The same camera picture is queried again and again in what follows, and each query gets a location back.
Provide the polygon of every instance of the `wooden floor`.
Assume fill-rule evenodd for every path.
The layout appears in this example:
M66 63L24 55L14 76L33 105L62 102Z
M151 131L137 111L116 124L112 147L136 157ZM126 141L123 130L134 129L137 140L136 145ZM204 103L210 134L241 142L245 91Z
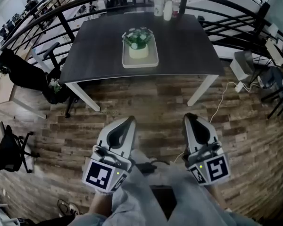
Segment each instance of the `wooden floor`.
M181 122L187 112L210 119L229 81L236 81L227 67L226 75L215 81L193 107L187 101L203 76L161 76L103 80L90 84L86 92L101 106L94 112L80 101L65 119L62 105L50 105L39 92L18 88L16 98L42 110L46 120L17 105L1 105L14 113L15 134L35 135L29 144L41 157L35 173L0 172L0 194L12 217L35 222L58 217L57 200L73 202L85 212L93 194L81 183L85 157L90 157L100 130L115 119L134 115L138 121L135 147L148 157L174 160L185 149ZM259 88L240 94L229 84L218 114L213 119L219 140L229 154L232 176L221 185L233 211L251 218L272 218L283 208L283 114L266 120L273 105L261 104Z

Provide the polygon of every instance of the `office desk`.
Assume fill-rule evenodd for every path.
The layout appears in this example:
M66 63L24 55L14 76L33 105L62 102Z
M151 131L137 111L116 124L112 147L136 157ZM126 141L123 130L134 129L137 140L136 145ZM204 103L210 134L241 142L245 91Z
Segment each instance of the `office desk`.
M159 64L152 68L125 69L122 35L130 28L139 27L153 31ZM95 111L100 111L78 82L148 75L207 75L188 102L192 106L223 74L217 53L195 16L182 15L165 21L153 13L132 13L84 22L70 49L60 82Z
M27 60L29 56L30 56L30 48L26 49L20 57L22 57L24 60ZM0 104L12 101L15 104L17 104L18 106L30 111L31 113L34 113L35 115L37 115L37 116L39 116L43 119L46 119L45 114L29 107L28 105L24 104L23 102L17 100L15 98L16 89L17 89L17 86L12 81L10 81L8 74L6 74L6 75L0 74ZM0 110L0 113L6 115L8 117L11 117L13 119L15 118L14 116L12 116L12 115L10 115L10 114L2 111L2 110Z

